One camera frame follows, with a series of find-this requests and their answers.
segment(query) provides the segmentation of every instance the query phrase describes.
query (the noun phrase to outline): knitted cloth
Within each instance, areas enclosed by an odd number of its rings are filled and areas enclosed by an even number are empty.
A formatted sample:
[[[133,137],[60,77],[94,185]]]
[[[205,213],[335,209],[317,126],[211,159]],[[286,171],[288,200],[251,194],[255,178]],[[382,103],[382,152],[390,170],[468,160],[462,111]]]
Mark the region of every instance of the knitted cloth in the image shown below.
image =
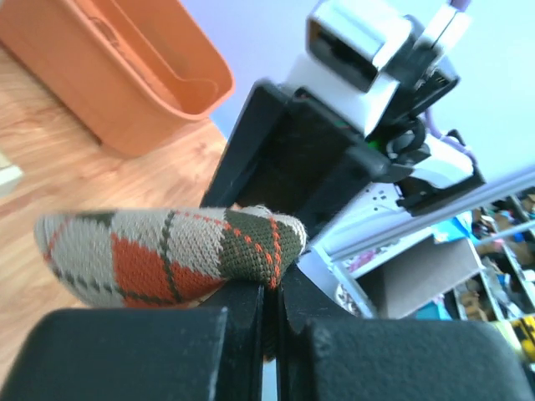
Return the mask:
[[[306,241],[300,221],[261,206],[60,213],[34,231],[53,274],[94,307],[195,306],[233,279],[276,287]]]

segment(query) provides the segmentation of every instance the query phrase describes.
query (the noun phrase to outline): white shelf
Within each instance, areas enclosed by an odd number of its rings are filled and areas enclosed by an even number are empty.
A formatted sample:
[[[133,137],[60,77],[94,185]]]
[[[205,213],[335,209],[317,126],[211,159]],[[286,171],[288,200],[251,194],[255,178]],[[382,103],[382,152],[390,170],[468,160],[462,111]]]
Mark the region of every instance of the white shelf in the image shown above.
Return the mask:
[[[334,266],[333,274],[353,298],[354,303],[357,305],[357,308],[360,310],[363,317],[371,319],[378,316],[375,305],[370,301],[360,285],[351,278],[347,271]]]
[[[381,242],[380,237],[388,233],[385,227],[405,226],[412,219],[405,209],[396,205],[399,198],[394,184],[369,185],[326,225],[309,246],[321,246],[332,259],[338,260],[372,248],[374,245],[366,245],[370,240],[384,244],[386,241]]]
[[[487,208],[483,208],[485,211],[485,214],[489,216],[489,213],[487,212]],[[499,228],[494,220],[492,220],[492,228],[495,232],[499,232]],[[511,265],[512,270],[514,271],[515,275],[518,278],[518,281],[520,282],[520,285],[522,286],[522,289],[526,293],[527,297],[529,298],[529,302],[532,304],[532,308],[535,308],[535,286],[526,280],[526,277],[524,276],[524,272],[522,270],[522,267],[520,266],[520,263],[517,261],[517,257],[515,254],[511,251],[511,248],[507,245],[506,242],[503,243],[503,253],[509,260],[509,264]]]
[[[517,198],[516,195],[508,196],[507,199],[512,203],[513,209],[515,210],[516,214],[520,216],[520,220],[522,220],[522,223],[526,223],[528,221],[531,221],[531,218],[529,217],[529,214],[524,210],[522,203]],[[535,238],[535,231],[534,230],[528,230],[532,237]]]
[[[351,272],[349,275],[353,279],[362,277],[364,274],[371,272],[376,267],[386,263],[393,257],[398,256],[401,252],[404,252],[407,249],[416,245],[417,243],[425,240],[431,234],[432,234],[432,229],[428,227],[428,228],[425,228],[424,230],[417,231],[414,234],[410,234],[409,236],[401,238],[397,244],[388,248],[388,250],[385,253],[376,256],[374,259],[372,259],[365,265],[359,267],[354,272]],[[334,261],[334,263],[336,264],[337,267],[347,270],[350,265],[350,260],[351,259],[345,259],[343,261]]]
[[[459,312],[459,318],[461,320],[468,320],[468,316],[466,315],[465,307],[462,305],[461,302],[461,293],[459,290],[457,290],[456,287],[453,287],[453,296],[455,297],[455,304],[457,305],[457,311]]]
[[[496,320],[498,321],[505,320],[502,309],[500,308],[500,304],[497,302],[496,298],[492,294],[491,285],[489,284],[489,278],[488,278],[487,272],[483,270],[479,273],[479,276],[481,277],[481,282],[483,283],[483,286],[485,287],[485,292],[487,293],[487,298],[491,303],[492,311],[494,312],[494,316],[496,316]]]
[[[23,172],[0,152],[0,196],[10,194],[23,178]]]

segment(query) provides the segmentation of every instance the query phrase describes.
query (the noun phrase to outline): cluttered shelf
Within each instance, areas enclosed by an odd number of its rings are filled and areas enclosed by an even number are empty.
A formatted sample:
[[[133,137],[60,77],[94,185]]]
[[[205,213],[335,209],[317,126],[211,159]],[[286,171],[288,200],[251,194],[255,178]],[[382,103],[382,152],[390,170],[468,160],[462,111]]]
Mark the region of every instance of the cluttered shelf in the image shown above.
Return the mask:
[[[508,196],[351,257],[325,257],[340,282],[334,299],[359,317],[492,322],[535,313],[530,195]]]
[[[495,236],[528,214],[516,196],[493,202],[473,212],[473,232],[478,240]],[[535,272],[532,232],[520,233],[476,246],[483,268],[477,277],[458,286],[450,298],[455,300],[460,319],[504,320],[535,312]]]

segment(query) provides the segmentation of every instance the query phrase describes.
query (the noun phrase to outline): orange plastic bin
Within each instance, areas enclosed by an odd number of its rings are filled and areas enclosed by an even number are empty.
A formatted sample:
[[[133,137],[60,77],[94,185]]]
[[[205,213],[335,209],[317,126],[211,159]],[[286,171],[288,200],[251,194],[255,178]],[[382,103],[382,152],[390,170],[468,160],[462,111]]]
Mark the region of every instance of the orange plastic bin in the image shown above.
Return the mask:
[[[0,40],[124,155],[153,150],[234,90],[177,0],[5,0]]]

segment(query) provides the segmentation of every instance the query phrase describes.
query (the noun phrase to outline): small cardboard item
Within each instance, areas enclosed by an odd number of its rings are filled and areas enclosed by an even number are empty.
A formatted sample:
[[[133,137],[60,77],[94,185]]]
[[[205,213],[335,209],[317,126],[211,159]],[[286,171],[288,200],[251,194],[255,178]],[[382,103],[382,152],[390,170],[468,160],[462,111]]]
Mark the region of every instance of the small cardboard item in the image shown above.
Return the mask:
[[[481,267],[469,239],[435,244],[430,237],[365,274],[358,282],[379,317],[399,319],[474,276]]]
[[[464,292],[461,294],[460,300],[462,307],[465,308],[468,320],[488,321],[487,313],[482,310],[482,305],[479,303],[479,294],[477,292]]]
[[[529,282],[535,282],[535,272],[531,269],[524,270],[524,277]]]
[[[23,177],[23,172],[0,153],[0,196],[9,194]]]

